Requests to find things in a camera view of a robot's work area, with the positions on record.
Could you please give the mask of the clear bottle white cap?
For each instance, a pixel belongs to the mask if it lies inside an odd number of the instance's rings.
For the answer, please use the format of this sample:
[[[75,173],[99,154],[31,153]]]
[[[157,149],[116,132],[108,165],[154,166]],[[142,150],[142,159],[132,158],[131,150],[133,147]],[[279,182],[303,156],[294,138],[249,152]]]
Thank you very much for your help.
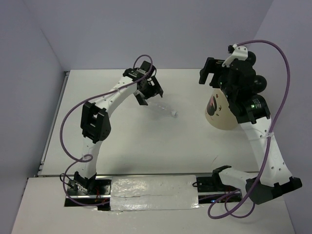
[[[175,109],[161,102],[149,102],[148,107],[149,109],[153,110],[154,112],[162,116],[168,116],[173,118],[176,118],[178,116],[177,111]]]

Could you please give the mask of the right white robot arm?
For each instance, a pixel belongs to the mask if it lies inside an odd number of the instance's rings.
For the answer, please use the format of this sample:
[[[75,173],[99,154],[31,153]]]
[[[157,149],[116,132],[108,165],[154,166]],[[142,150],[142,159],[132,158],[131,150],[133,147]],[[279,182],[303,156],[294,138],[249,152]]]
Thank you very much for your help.
[[[245,193],[254,204],[260,205],[302,187],[281,155],[271,127],[273,120],[266,100],[260,95],[267,86],[266,79],[253,69],[255,59],[234,59],[224,65],[221,59],[208,57],[200,70],[199,84],[205,84],[208,74],[212,88],[220,91],[210,98],[206,113],[215,118],[226,109],[234,115],[245,132],[259,167],[256,177],[225,165],[213,170],[212,186],[222,191],[227,186]]]

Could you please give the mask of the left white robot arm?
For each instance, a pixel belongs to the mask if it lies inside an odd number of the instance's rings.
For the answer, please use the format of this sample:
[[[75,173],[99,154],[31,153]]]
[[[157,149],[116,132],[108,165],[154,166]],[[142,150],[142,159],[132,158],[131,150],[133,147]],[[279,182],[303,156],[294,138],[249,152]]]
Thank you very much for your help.
[[[81,164],[74,173],[78,189],[90,194],[96,187],[96,164],[100,147],[111,132],[110,117],[114,110],[130,95],[138,104],[147,106],[147,99],[156,95],[163,96],[163,90],[156,79],[156,68],[144,61],[138,68],[126,69],[117,85],[109,94],[94,102],[87,101],[82,107],[81,123],[83,135]]]

